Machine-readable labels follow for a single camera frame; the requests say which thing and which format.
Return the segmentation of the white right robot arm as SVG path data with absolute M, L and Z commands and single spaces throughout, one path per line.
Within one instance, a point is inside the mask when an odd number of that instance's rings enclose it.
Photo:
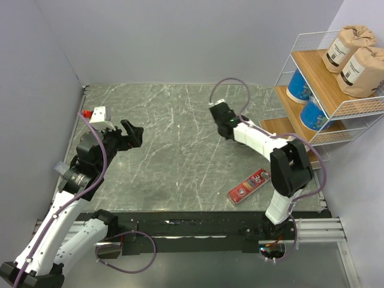
M 221 137 L 241 143 L 269 160 L 274 194 L 265 212 L 268 221 L 262 224 L 262 232 L 269 239 L 277 238 L 283 232 L 282 223 L 291 213 L 294 199 L 314 176 L 307 144 L 297 136 L 288 140 L 261 129 L 248 118 L 236 115 L 224 99 L 210 102 L 209 111 Z

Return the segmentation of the brown paper roll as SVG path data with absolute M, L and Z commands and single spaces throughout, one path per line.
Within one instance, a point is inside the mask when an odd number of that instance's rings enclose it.
M 368 98 L 383 82 L 383 48 L 359 48 L 336 77 L 342 93 L 355 98 Z
M 376 43 L 375 34 L 367 26 L 344 26 L 322 56 L 323 63 L 329 72 L 339 74 L 359 48 Z

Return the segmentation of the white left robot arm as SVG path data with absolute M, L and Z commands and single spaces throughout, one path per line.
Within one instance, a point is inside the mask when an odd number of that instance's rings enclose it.
M 144 129 L 121 121 L 122 128 L 88 123 L 69 168 L 42 224 L 23 252 L 1 265 L 1 278 L 12 287 L 62 287 L 71 267 L 86 249 L 100 240 L 112 241 L 119 233 L 118 216 L 98 210 L 69 241 L 65 237 L 82 209 L 104 181 L 118 152 L 139 148 Z

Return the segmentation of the blue roll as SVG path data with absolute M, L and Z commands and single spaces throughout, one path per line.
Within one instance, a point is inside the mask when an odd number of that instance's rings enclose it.
M 306 104 L 312 96 L 310 87 L 298 69 L 296 69 L 289 82 L 286 94 L 292 101 L 298 104 Z
M 327 118 L 313 95 L 303 107 L 300 120 L 306 128 L 312 131 L 326 130 L 333 124 L 333 121 Z

